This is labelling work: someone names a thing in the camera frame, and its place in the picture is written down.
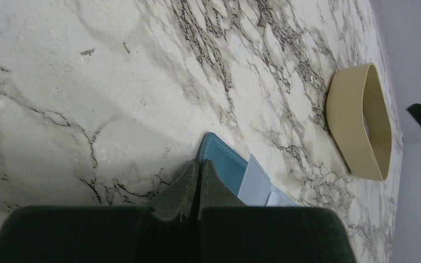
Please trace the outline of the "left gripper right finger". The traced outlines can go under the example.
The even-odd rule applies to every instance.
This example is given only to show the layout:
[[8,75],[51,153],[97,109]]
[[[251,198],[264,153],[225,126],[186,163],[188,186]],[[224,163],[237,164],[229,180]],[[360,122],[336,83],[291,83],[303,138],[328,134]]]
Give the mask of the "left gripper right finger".
[[355,262],[345,227],[326,208],[250,207],[203,162],[198,224],[202,262]]

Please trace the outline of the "blue leather card holder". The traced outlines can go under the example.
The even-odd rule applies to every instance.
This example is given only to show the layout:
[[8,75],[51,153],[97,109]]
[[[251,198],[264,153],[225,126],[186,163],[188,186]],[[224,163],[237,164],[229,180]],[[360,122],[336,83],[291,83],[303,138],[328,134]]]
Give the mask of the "blue leather card holder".
[[241,157],[214,133],[204,135],[198,154],[200,161],[213,162],[219,179],[245,205],[254,207],[296,207],[297,204],[272,184],[270,177],[250,155]]

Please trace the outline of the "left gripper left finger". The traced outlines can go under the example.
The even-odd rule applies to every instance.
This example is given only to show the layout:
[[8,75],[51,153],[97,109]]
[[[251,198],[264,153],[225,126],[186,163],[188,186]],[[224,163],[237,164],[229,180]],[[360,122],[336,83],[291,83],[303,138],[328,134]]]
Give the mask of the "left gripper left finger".
[[33,206],[0,229],[0,262],[185,262],[199,163],[149,202]]

